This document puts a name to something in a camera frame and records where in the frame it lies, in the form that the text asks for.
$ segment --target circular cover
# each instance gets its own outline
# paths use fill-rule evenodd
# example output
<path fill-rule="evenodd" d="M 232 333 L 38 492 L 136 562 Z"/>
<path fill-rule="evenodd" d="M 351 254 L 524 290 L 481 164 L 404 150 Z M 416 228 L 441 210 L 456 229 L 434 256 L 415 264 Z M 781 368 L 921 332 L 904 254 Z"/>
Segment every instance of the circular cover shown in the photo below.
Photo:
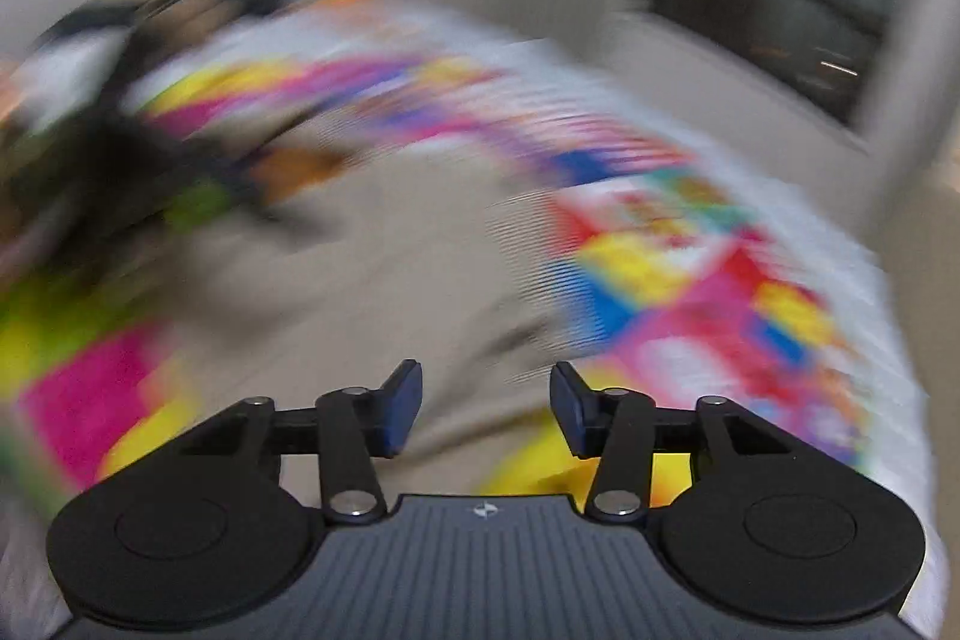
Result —
<path fill-rule="evenodd" d="M 828 459 L 749 459 L 667 509 L 664 552 L 704 597 L 755 618 L 834 623 L 896 603 L 923 529 L 895 495 Z"/>
<path fill-rule="evenodd" d="M 311 534 L 293 497 L 229 458 L 121 473 L 71 501 L 47 535 L 69 603 L 110 623 L 213 621 L 282 589 Z"/>

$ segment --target beige floor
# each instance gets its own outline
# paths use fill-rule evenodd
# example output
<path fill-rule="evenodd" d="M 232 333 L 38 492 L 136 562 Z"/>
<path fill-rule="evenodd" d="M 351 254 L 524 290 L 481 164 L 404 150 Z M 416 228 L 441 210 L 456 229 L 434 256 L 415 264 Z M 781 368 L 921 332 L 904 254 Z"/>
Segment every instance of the beige floor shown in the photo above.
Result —
<path fill-rule="evenodd" d="M 960 555 L 960 194 L 928 178 L 913 186 L 877 239 L 896 315 L 920 384 L 939 464 L 938 525 L 950 560 Z M 960 567 L 954 563 L 954 572 Z M 960 637 L 960 578 L 943 638 Z"/>

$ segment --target ribbed gray surface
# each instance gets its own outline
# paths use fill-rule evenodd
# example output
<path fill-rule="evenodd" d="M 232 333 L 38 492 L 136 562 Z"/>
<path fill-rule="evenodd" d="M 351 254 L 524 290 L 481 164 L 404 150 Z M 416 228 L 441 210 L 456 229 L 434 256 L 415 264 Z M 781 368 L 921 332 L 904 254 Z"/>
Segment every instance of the ribbed gray surface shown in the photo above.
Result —
<path fill-rule="evenodd" d="M 496 511 L 476 511 L 492 504 Z M 66 640 L 158 638 L 79 621 Z M 406 497 L 394 517 L 340 530 L 280 598 L 196 640 L 916 640 L 892 616 L 814 632 L 752 627 L 691 597 L 627 528 L 565 497 Z"/>

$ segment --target pink patch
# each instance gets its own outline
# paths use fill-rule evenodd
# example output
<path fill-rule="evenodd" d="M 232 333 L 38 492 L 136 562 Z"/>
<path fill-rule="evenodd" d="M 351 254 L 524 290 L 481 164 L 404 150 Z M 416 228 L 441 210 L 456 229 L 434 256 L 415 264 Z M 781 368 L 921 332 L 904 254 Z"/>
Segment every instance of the pink patch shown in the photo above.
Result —
<path fill-rule="evenodd" d="M 150 414 L 139 384 L 157 366 L 150 329 L 98 342 L 34 384 L 18 402 L 32 429 L 80 489 L 110 448 Z"/>

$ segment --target silver screw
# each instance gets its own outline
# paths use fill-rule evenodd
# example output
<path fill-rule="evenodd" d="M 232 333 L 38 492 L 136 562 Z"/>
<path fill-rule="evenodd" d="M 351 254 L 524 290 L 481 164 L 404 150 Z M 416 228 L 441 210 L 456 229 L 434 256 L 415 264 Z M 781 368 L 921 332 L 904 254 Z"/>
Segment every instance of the silver screw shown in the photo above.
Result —
<path fill-rule="evenodd" d="M 635 493 L 616 489 L 597 494 L 593 506 L 607 515 L 630 515 L 642 507 L 642 502 Z"/>
<path fill-rule="evenodd" d="M 330 507 L 341 515 L 366 515 L 376 507 L 376 497 L 368 491 L 341 491 L 330 500 Z"/>

